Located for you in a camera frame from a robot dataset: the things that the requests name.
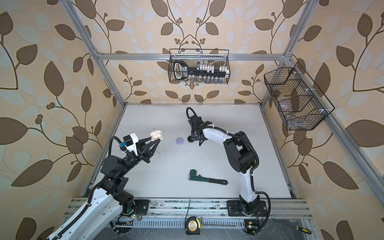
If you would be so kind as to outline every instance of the tape measure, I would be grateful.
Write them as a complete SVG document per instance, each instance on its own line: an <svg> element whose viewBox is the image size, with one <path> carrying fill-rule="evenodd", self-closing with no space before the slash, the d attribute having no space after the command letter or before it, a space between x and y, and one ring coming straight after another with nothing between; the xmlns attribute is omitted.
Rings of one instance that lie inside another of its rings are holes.
<svg viewBox="0 0 384 240"><path fill-rule="evenodd" d="M190 217L185 222L185 233L187 235L200 235L201 234L201 224L196 217Z"/></svg>

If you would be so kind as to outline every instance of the lavender round object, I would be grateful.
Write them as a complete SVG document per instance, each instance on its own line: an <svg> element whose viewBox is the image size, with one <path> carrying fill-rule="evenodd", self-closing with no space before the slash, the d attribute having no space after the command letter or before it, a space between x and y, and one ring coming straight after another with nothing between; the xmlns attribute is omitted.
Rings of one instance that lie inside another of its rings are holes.
<svg viewBox="0 0 384 240"><path fill-rule="evenodd" d="M179 145L183 144L183 142L184 142L184 140L181 137L178 137L176 139L176 143L179 144Z"/></svg>

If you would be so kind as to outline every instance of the white work surface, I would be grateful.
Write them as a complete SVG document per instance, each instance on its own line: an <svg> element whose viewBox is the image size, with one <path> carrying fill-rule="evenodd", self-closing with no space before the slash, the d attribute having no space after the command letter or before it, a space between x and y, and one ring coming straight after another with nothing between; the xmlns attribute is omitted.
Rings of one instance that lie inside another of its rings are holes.
<svg viewBox="0 0 384 240"><path fill-rule="evenodd" d="M136 133L139 139L161 130L164 138L148 164L141 161L125 177L124 190L134 197L156 198L238 198L238 173L228 162L223 146L212 140L188 142L191 134L185 114L190 106L203 121L210 121L229 132L243 131L256 150L260 164L253 172L256 191L271 198L291 198L268 130L258 105L128 105L116 131L123 137ZM176 144L182 137L184 143ZM112 155L125 157L116 141ZM225 179L227 185L189 181L189 171L195 169L203 177ZM104 175L99 173L96 182Z"/></svg>

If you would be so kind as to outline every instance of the wall-mounted basket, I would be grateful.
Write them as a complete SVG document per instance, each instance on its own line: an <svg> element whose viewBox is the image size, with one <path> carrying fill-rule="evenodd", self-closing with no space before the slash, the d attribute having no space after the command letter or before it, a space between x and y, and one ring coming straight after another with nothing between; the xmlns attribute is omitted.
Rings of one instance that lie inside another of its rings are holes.
<svg viewBox="0 0 384 240"><path fill-rule="evenodd" d="M308 87L299 74L301 69L297 64L293 68L278 68L264 74L264 81L286 129L310 131L334 106L314 81L314 85ZM325 97L332 107L324 106L314 91Z"/></svg>
<svg viewBox="0 0 384 240"><path fill-rule="evenodd" d="M228 54L229 50L223 49L204 49L203 53L196 49L170 49L169 82L228 84Z"/></svg>

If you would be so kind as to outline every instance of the leaf-patterned wallpaper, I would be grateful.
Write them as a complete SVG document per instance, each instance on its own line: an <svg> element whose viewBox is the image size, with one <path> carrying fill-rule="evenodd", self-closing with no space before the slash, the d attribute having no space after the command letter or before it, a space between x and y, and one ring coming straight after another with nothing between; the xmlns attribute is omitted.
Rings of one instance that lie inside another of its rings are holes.
<svg viewBox="0 0 384 240"><path fill-rule="evenodd" d="M107 53L161 53L163 48L283 53L305 3L73 0L98 51Z"/></svg>
<svg viewBox="0 0 384 240"><path fill-rule="evenodd" d="M266 87L263 75L273 70L273 61L231 61L228 84L170 83L166 61L110 60L107 68L128 103L209 104L258 103ZM105 97L110 91L105 89Z"/></svg>
<svg viewBox="0 0 384 240"><path fill-rule="evenodd" d="M383 11L382 1L320 0L293 54L381 174ZM323 239L381 239L384 209L326 123L310 132L287 131L273 102L266 112L294 186L309 203Z"/></svg>
<svg viewBox="0 0 384 240"><path fill-rule="evenodd" d="M45 239L120 110L58 1L0 1L3 239Z"/></svg>

